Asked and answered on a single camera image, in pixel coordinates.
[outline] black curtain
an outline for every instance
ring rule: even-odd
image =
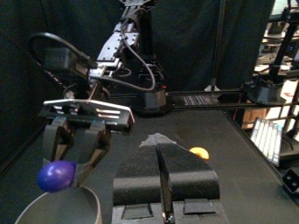
[[[37,113],[56,86],[45,78],[27,50],[29,35],[45,31],[39,1],[0,3],[0,164],[21,150],[41,127]]]
[[[220,39],[219,88],[251,79],[275,0],[227,0]],[[153,50],[169,74],[169,90],[211,84],[220,0],[160,0],[152,11]],[[53,32],[96,58],[121,17],[117,0],[41,0],[0,3],[1,150],[0,162],[41,126],[43,101],[61,97],[28,56],[35,32]]]

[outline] yellow ball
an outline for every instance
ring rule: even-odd
[[[192,147],[189,152],[205,160],[211,158],[209,153],[201,147]]]

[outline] black tabletop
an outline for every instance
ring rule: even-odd
[[[224,112],[213,110],[173,111],[156,118],[136,117],[131,135],[112,135],[111,151],[84,183],[97,194],[104,223],[109,223],[112,212],[117,167],[153,133],[165,135],[185,149],[199,146],[209,152],[208,164],[219,176],[220,202],[231,224],[298,223],[298,205],[283,188],[276,170]],[[35,183],[41,165],[39,139],[0,182],[1,223],[12,223],[17,213],[41,194]]]

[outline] black table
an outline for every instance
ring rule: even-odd
[[[278,172],[224,112],[173,111],[156,118],[136,117],[135,121],[129,136],[112,135],[111,151],[85,182],[99,196],[104,223],[109,223],[117,167],[153,133],[165,135],[185,149],[199,146],[208,150],[208,163],[219,175],[220,201],[231,224],[298,223],[298,205],[283,188]],[[35,184],[41,165],[39,139],[1,180],[0,223],[13,223],[41,194]]]

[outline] purple ball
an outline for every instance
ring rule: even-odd
[[[49,193],[55,193],[72,185],[75,179],[76,164],[68,161],[48,163],[37,175],[39,187]]]

